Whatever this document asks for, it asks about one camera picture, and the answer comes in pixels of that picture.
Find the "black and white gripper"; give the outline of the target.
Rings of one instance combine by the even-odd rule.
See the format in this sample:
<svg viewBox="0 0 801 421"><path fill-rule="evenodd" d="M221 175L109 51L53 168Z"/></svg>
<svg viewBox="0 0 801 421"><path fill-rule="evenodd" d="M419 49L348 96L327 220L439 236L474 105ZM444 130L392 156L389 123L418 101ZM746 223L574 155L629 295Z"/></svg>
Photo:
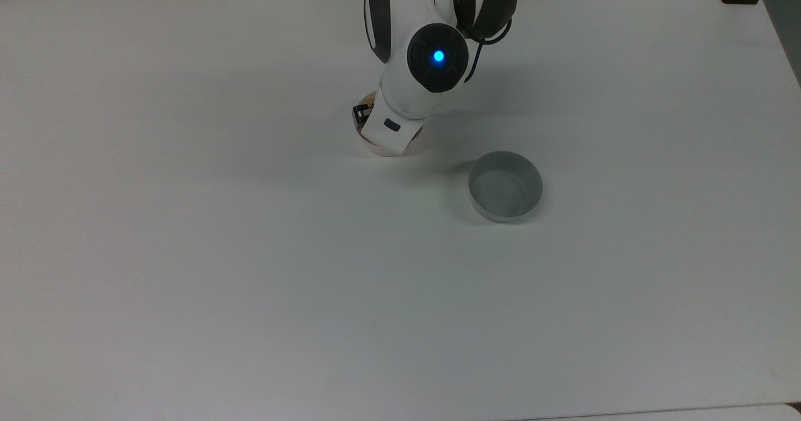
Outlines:
<svg viewBox="0 0 801 421"><path fill-rule="evenodd" d="M384 99L381 89L375 92L373 103L352 107L352 119L364 141L383 156L404 154L422 128L421 119L409 119L396 113Z"/></svg>

